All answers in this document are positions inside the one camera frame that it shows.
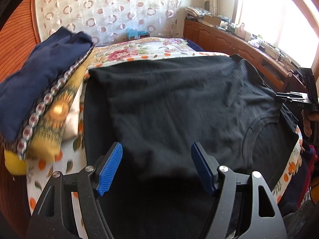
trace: wooden headboard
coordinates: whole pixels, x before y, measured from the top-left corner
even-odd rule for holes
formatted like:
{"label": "wooden headboard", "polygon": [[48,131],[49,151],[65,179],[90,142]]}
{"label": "wooden headboard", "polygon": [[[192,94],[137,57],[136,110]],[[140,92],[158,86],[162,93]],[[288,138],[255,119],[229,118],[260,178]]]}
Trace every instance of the wooden headboard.
{"label": "wooden headboard", "polygon": [[23,0],[0,31],[0,81],[18,71],[39,43],[34,0]]}
{"label": "wooden headboard", "polygon": [[[0,31],[0,81],[18,71],[39,38],[34,27],[34,0],[23,0]],[[13,178],[4,166],[0,148],[0,211],[13,230],[26,235],[30,210],[25,176]]]}

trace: lace curtain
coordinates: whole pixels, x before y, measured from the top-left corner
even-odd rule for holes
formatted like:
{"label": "lace curtain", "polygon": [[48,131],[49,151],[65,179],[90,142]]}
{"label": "lace curtain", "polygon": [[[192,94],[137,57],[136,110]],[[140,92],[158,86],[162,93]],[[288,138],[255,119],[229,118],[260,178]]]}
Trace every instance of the lace curtain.
{"label": "lace curtain", "polygon": [[41,41],[64,26],[73,32],[86,32],[97,45],[110,45],[125,41],[127,28],[174,37],[181,1],[35,0],[35,10]]}

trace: yellow ball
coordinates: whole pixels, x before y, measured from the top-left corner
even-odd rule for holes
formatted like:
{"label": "yellow ball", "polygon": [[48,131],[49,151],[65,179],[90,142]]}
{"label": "yellow ball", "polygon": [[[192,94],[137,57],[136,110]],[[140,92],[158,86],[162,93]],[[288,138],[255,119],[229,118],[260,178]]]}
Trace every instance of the yellow ball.
{"label": "yellow ball", "polygon": [[4,150],[4,164],[12,175],[27,174],[26,162],[20,160],[18,156],[11,151]]}

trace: window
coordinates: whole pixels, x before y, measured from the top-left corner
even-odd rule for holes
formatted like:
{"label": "window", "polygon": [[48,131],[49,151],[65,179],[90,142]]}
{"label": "window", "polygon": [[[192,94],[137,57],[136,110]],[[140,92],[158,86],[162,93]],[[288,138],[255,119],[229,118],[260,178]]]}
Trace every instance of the window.
{"label": "window", "polygon": [[[314,6],[308,5],[310,0],[305,2],[314,8],[315,17],[319,15]],[[245,23],[246,31],[262,35],[301,67],[312,66],[318,37],[292,0],[243,0],[240,21]]]}

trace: floral bedspread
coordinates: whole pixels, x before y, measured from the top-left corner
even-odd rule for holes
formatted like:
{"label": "floral bedspread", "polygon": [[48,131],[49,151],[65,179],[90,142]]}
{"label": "floral bedspread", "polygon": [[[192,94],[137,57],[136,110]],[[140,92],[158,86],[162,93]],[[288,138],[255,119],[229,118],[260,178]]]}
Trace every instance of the floral bedspread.
{"label": "floral bedspread", "polygon": [[196,52],[180,38],[147,37],[134,41],[96,47],[95,58],[89,69],[109,67],[136,60],[160,60],[177,57],[228,56],[218,52]]}
{"label": "floral bedspread", "polygon": [[[93,53],[95,54],[95,57],[92,64],[88,67],[88,70],[97,67],[108,67],[134,60],[160,60],[177,57],[217,55],[228,56],[217,52],[195,52],[183,39],[166,39],[156,37],[114,44],[107,47],[95,47]],[[89,78],[88,70],[86,72],[85,79]],[[85,146],[83,142],[83,108],[85,89],[86,86],[84,83],[80,99],[78,136],[62,142],[60,154],[55,158],[54,163],[46,163],[43,159],[27,161],[27,189],[31,214],[33,213],[43,188],[53,172],[61,171],[63,174],[71,174],[79,172],[87,165]],[[277,199],[277,202],[281,199],[291,177],[298,171],[298,167],[301,165],[300,151],[302,136],[299,128],[296,129],[296,133],[299,134],[299,141],[291,153],[282,177],[272,192],[274,197]],[[72,203],[79,236],[86,239],[87,234],[83,225],[78,194],[76,192],[72,193]]]}

